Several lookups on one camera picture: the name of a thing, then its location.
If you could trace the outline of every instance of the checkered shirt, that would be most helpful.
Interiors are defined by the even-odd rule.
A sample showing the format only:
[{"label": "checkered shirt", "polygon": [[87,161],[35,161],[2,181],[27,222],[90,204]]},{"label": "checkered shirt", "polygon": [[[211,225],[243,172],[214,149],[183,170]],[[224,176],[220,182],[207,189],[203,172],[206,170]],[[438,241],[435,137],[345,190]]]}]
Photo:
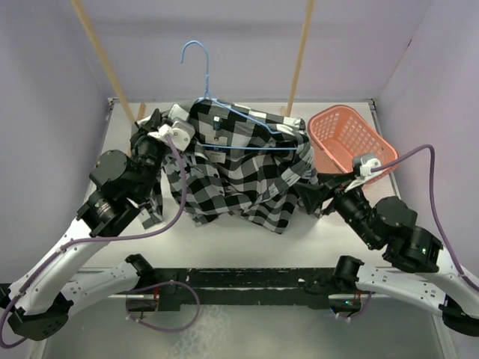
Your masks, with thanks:
[{"label": "checkered shirt", "polygon": [[[230,108],[268,124],[273,132]],[[207,224],[221,215],[239,215],[275,233],[283,233],[296,206],[302,201],[293,185],[297,182],[318,184],[313,166],[314,152],[300,118],[282,117],[228,104],[223,108],[208,99],[174,104],[162,113],[165,120],[184,120],[196,134],[182,153],[188,194],[185,211],[197,224]],[[133,131],[141,125],[139,121]],[[259,147],[258,150],[211,149],[216,138],[234,147]],[[291,151],[261,150],[261,147],[297,147]],[[178,163],[170,150],[162,161],[177,203],[182,183]],[[144,228],[162,221],[161,172],[150,200],[141,205]]]}]

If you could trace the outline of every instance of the white wall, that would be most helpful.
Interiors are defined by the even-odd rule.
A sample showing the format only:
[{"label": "white wall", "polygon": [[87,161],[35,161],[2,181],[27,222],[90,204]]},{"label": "white wall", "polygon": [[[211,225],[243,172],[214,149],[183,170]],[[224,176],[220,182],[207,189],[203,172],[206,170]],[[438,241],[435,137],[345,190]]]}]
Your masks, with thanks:
[{"label": "white wall", "polygon": [[[0,1],[0,79],[0,283],[9,283],[82,204],[108,101],[57,0]],[[27,349],[0,349],[0,358]]]},{"label": "white wall", "polygon": [[[75,19],[70,2],[64,2]],[[286,99],[306,0],[84,0],[130,99],[198,97],[210,51],[211,91],[221,98]],[[424,17],[430,0],[316,1],[298,85],[299,99],[379,95]],[[113,95],[81,27],[85,53]]]},{"label": "white wall", "polygon": [[[405,153],[436,147],[439,217],[462,263],[479,274],[479,1],[433,0],[400,66],[378,100],[385,137]],[[438,235],[427,193],[429,156],[401,165],[397,181],[419,222]],[[479,339],[455,335],[461,358]]]}]

